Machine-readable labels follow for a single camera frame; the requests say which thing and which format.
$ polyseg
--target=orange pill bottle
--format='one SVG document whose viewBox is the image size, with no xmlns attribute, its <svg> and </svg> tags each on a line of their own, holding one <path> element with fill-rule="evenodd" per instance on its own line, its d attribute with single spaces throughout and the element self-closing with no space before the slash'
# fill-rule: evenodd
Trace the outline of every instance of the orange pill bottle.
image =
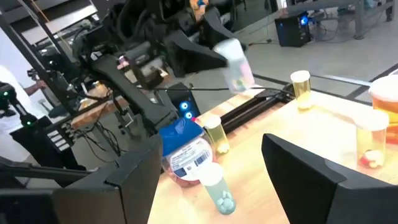
<svg viewBox="0 0 398 224">
<path fill-rule="evenodd" d="M 387 143 L 398 144 L 398 75 L 377 79 L 371 84 L 369 92 L 372 96 L 373 108 L 389 116 Z"/>
</svg>

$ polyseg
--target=white pill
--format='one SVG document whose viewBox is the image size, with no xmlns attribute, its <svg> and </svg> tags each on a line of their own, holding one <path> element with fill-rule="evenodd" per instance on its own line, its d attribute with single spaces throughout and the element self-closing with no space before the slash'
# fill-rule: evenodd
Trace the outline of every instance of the white pill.
<svg viewBox="0 0 398 224">
<path fill-rule="evenodd" d="M 227 193 L 226 193 L 226 196 L 227 196 L 229 199 L 232 199 L 231 193 L 227 192 Z"/>
<path fill-rule="evenodd" d="M 220 205 L 220 206 L 218 207 L 218 210 L 219 210 L 221 213 L 226 213 L 226 207 L 224 207 L 223 205 Z"/>
<path fill-rule="evenodd" d="M 231 199 L 227 198 L 224 200 L 223 206 L 225 206 L 228 210 L 232 209 L 234 207 L 234 202 Z"/>
<path fill-rule="evenodd" d="M 224 199 L 220 198 L 217 200 L 216 204 L 217 206 L 222 205 L 224 203 Z"/>
</svg>

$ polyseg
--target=pill bottle label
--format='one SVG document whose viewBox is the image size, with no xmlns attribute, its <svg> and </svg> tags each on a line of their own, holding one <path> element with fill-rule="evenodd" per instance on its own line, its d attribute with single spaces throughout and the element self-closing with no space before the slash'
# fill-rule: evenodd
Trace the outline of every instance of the pill bottle label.
<svg viewBox="0 0 398 224">
<path fill-rule="evenodd" d="M 177 177 L 187 181 L 198 180 L 198 168 L 212 161 L 213 150 L 203 138 L 193 140 L 169 157 L 171 170 Z"/>
</svg>

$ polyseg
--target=computer tower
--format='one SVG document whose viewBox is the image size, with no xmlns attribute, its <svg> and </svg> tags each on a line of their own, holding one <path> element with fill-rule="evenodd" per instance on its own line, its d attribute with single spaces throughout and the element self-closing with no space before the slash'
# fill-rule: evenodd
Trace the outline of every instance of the computer tower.
<svg viewBox="0 0 398 224">
<path fill-rule="evenodd" d="M 167 90 L 173 105 L 178 109 L 180 116 L 192 119 L 200 115 L 198 105 L 192 91 L 183 83 L 177 83 Z"/>
<path fill-rule="evenodd" d="M 281 47 L 301 47 L 311 41 L 307 12 L 280 16 L 275 26 Z"/>
</svg>

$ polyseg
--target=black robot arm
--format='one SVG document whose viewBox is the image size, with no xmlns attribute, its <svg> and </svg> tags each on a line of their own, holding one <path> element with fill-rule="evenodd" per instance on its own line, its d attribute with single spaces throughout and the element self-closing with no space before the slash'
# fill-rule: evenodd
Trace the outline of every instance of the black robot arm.
<svg viewBox="0 0 398 224">
<path fill-rule="evenodd" d="M 24 106 L 17 99 L 17 92 L 15 88 L 8 83 L 0 82 L 0 110 L 3 111 L 2 116 L 14 116 L 9 106 L 13 106 L 14 109 L 19 113 L 21 123 L 24 127 L 33 127 L 37 118 L 28 113 Z"/>
</svg>

